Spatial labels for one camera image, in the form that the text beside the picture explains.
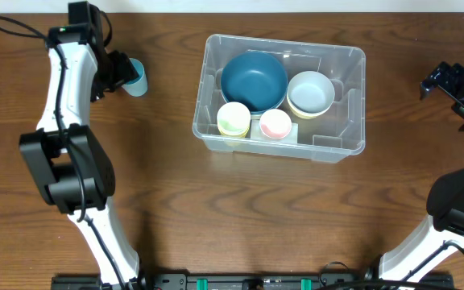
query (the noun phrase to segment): white bowl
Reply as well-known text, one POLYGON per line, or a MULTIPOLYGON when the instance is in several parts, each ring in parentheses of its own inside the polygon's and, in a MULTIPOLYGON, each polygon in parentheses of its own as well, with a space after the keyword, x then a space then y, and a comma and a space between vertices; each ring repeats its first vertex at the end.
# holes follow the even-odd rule
POLYGON ((334 102, 334 86, 319 72, 301 72, 289 81, 288 103, 301 118, 315 118, 326 112, 334 102))

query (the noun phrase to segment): black mounting base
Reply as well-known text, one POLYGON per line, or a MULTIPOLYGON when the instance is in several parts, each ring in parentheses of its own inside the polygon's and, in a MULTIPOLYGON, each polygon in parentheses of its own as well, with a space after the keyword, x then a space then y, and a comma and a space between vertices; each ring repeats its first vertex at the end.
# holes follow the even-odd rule
MULTIPOLYGON (((323 273, 321 279, 327 284, 358 280, 354 273, 323 273)), ((153 277, 156 290, 315 290, 322 285, 317 275, 185 275, 163 274, 153 277)), ((454 289, 451 275, 427 275, 421 283, 454 289)), ((152 290, 145 288, 145 281, 131 281, 133 290, 152 290)), ((52 279, 51 290, 117 290, 119 285, 102 285, 94 276, 56 277, 52 279)))

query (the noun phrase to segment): wooden table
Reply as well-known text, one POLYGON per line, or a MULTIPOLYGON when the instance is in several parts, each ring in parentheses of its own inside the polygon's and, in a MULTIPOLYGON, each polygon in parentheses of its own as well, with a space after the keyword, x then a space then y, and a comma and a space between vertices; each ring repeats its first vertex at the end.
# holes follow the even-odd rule
MULTIPOLYGON (((65 14, 13 14, 46 32, 65 14)), ((430 186, 464 167, 462 120, 420 81, 464 64, 464 14, 111 14, 111 48, 140 59, 149 93, 109 93, 91 127, 114 164, 118 216, 143 261, 204 272, 361 269, 426 215, 430 186), (367 54, 367 147, 339 164, 213 153, 191 125, 213 33, 360 47, 367 54)), ((48 289, 96 273, 77 228, 40 197, 18 149, 43 112, 44 44, 0 32, 0 289, 48 289)), ((438 268, 464 288, 464 257, 438 268)))

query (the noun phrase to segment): clear plastic bin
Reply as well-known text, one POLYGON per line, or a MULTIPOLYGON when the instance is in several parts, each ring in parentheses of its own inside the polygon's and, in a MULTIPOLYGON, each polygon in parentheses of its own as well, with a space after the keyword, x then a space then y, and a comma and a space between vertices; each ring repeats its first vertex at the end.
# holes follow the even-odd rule
POLYGON ((366 57, 359 48, 255 39, 232 35, 211 35, 205 44, 193 133, 212 151, 242 151, 306 158, 337 163, 357 155, 365 147, 366 57), (298 124, 297 143, 276 140, 224 137, 216 123, 225 104, 220 80, 223 68, 235 56, 249 51, 272 54, 283 64, 290 81, 297 73, 318 71, 326 75, 336 91, 330 109, 317 118, 304 120, 289 109, 287 100, 279 109, 298 124))

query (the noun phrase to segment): white wall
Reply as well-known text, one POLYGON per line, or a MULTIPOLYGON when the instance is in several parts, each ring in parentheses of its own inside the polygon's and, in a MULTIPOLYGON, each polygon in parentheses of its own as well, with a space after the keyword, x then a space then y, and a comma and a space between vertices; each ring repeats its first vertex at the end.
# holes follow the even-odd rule
MULTIPOLYGON (((62 13, 76 0, 0 0, 0 13, 62 13)), ((464 0, 91 0, 106 12, 464 12, 464 0)))

